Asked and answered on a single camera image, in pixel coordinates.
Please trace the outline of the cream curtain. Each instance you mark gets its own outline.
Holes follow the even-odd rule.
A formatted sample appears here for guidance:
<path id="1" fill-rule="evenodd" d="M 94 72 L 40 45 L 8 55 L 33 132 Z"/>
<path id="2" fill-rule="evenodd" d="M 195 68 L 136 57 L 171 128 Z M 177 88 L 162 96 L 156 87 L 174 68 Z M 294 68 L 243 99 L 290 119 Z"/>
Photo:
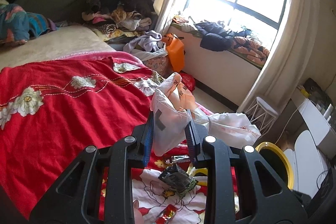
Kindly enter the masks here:
<path id="1" fill-rule="evenodd" d="M 266 64 L 259 68 L 231 50 L 214 52 L 200 47 L 202 38 L 173 26 L 181 0 L 155 0 L 155 30 L 181 35 L 185 45 L 183 71 L 232 102 L 243 112 L 256 96 L 283 110 L 297 87 L 311 56 L 317 35 L 319 0 L 286 0 L 278 33 Z"/>

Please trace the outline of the white plastic bag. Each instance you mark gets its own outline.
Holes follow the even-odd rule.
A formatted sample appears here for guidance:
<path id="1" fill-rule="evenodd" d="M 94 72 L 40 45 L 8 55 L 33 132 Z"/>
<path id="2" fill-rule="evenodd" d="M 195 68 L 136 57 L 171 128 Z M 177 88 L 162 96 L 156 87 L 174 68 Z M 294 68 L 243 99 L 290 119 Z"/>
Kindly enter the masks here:
<path id="1" fill-rule="evenodd" d="M 155 155 L 162 156 L 182 143 L 190 121 L 205 126 L 210 135 L 235 148 L 253 145 L 261 136 L 243 113 L 206 114 L 182 83 L 180 74 L 173 73 L 164 79 L 154 72 L 150 80 L 156 84 L 150 106 L 154 114 Z"/>

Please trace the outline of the lavender garment in basket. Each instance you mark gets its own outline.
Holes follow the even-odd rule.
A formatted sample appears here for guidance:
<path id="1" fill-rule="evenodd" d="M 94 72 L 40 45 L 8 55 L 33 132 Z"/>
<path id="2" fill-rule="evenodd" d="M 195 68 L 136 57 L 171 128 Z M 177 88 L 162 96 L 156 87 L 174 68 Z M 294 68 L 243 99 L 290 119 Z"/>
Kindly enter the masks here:
<path id="1" fill-rule="evenodd" d="M 155 31 L 148 31 L 123 46 L 123 51 L 130 53 L 141 61 L 148 61 L 156 57 L 166 57 L 168 52 L 162 35 Z"/>

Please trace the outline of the red candy wrapper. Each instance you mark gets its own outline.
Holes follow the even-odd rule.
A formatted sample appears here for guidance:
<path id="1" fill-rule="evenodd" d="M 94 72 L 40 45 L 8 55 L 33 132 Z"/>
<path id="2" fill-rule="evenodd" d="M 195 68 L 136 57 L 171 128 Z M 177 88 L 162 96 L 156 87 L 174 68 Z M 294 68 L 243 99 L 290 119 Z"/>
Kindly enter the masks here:
<path id="1" fill-rule="evenodd" d="M 156 224 L 168 224 L 170 223 L 177 213 L 177 208 L 174 205 L 168 205 L 159 213 L 154 223 Z"/>

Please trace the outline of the red plastic bag on floor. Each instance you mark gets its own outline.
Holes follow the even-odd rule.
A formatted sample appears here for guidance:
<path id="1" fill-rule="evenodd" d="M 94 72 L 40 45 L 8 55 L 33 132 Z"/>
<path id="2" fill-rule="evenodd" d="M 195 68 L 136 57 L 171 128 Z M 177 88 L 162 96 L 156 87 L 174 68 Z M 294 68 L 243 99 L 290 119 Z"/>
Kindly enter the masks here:
<path id="1" fill-rule="evenodd" d="M 189 91 L 193 92 L 196 86 L 194 77 L 185 72 L 181 72 L 180 75 L 182 78 L 182 83 L 189 89 Z"/>

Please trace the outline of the pile of clothes on bed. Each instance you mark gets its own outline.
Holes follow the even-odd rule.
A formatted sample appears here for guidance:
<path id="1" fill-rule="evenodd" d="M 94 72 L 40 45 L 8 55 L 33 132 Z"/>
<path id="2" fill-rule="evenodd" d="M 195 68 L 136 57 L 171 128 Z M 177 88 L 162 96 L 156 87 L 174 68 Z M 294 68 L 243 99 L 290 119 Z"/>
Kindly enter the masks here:
<path id="1" fill-rule="evenodd" d="M 155 28 L 152 0 L 86 0 L 85 25 L 103 42 L 125 43 Z"/>

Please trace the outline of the grey headboard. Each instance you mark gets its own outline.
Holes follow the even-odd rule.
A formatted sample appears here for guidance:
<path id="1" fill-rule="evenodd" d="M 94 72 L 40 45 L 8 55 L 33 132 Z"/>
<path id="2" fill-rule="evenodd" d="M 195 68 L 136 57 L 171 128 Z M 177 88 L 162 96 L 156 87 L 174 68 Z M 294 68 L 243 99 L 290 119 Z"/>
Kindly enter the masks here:
<path id="1" fill-rule="evenodd" d="M 84 23 L 81 13 L 87 8 L 86 0 L 16 0 L 26 12 L 42 14 L 54 23 Z"/>

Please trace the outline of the dark box on dresser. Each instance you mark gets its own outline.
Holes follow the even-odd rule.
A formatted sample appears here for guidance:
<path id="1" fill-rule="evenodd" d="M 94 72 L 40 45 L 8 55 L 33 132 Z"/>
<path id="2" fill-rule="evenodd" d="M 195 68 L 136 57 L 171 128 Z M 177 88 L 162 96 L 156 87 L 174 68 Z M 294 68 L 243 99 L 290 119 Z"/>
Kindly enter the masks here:
<path id="1" fill-rule="evenodd" d="M 333 101 L 324 92 L 319 84 L 317 84 L 312 78 L 308 78 L 304 83 L 303 87 L 306 92 L 309 94 L 308 98 L 314 102 L 316 105 L 319 105 L 321 108 L 327 110 L 329 105 L 334 106 Z"/>

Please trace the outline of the dark jacket on windowsill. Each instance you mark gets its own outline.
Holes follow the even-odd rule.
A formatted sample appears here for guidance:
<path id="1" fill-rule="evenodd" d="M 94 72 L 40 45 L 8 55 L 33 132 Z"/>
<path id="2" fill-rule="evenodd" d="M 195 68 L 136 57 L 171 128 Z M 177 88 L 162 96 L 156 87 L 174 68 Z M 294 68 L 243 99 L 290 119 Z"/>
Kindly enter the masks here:
<path id="1" fill-rule="evenodd" d="M 231 48 L 234 37 L 246 38 L 252 34 L 252 30 L 244 26 L 236 29 L 223 27 L 215 22 L 196 23 L 195 27 L 202 36 L 200 47 L 214 52 L 222 52 Z"/>

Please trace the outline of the orange shopping bag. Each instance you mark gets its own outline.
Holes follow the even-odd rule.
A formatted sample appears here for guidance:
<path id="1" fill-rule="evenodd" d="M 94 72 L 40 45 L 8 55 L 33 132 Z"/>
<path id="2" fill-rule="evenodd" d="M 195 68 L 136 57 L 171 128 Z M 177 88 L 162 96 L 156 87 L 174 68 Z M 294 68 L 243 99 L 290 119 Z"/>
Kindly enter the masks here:
<path id="1" fill-rule="evenodd" d="M 175 34 L 164 35 L 162 41 L 166 44 L 166 50 L 173 71 L 182 71 L 185 66 L 185 49 L 183 42 Z"/>

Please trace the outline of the beige bed sheet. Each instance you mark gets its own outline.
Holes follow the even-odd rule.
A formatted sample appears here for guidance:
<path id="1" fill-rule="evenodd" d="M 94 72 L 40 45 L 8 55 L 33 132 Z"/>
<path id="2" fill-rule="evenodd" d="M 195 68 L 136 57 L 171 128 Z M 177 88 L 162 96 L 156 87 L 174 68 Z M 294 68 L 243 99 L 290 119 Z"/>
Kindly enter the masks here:
<path id="1" fill-rule="evenodd" d="M 111 46 L 87 27 L 62 27 L 21 46 L 1 47 L 1 68 L 73 55 L 113 51 Z"/>

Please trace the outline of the dark crumpled snack wrapper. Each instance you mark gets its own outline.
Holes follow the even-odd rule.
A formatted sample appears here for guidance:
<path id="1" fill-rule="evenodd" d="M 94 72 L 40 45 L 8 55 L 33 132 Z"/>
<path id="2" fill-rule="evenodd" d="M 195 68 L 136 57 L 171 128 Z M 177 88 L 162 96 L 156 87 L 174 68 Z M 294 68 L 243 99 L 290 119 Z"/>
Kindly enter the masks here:
<path id="1" fill-rule="evenodd" d="M 192 191 L 198 181 L 184 171 L 179 165 L 168 166 L 159 176 L 159 180 L 165 183 L 171 190 L 175 191 L 179 197 L 183 198 Z"/>

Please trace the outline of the red floral blanket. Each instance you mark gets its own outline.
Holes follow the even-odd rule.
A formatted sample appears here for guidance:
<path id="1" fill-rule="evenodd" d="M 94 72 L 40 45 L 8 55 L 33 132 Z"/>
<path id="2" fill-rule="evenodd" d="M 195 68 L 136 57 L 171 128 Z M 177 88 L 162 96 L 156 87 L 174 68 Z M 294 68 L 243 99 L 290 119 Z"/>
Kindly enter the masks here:
<path id="1" fill-rule="evenodd" d="M 1 223 L 27 220 L 85 147 L 108 147 L 144 124 L 162 81 L 120 52 L 3 68 Z"/>

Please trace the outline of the floral laundry basket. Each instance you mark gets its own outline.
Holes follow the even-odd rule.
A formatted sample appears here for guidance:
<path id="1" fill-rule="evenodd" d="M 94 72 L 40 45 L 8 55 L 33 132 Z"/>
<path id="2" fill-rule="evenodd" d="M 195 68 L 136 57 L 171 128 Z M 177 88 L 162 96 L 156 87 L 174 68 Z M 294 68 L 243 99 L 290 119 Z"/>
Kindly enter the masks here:
<path id="1" fill-rule="evenodd" d="M 156 71 L 159 73 L 162 77 L 168 77 L 171 73 L 171 63 L 169 60 L 168 55 L 166 56 L 158 56 L 154 57 L 149 60 L 143 61 L 143 64 L 147 66 L 148 68 Z"/>

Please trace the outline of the orange patterned quilt on windowsill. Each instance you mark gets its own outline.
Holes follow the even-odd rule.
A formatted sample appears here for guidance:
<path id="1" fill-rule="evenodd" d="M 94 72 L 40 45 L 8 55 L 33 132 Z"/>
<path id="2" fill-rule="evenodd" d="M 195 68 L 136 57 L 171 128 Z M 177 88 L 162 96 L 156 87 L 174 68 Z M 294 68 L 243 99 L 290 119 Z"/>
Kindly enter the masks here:
<path id="1" fill-rule="evenodd" d="M 231 49 L 251 64 L 262 68 L 268 59 L 269 50 L 254 39 L 235 36 L 231 40 Z"/>

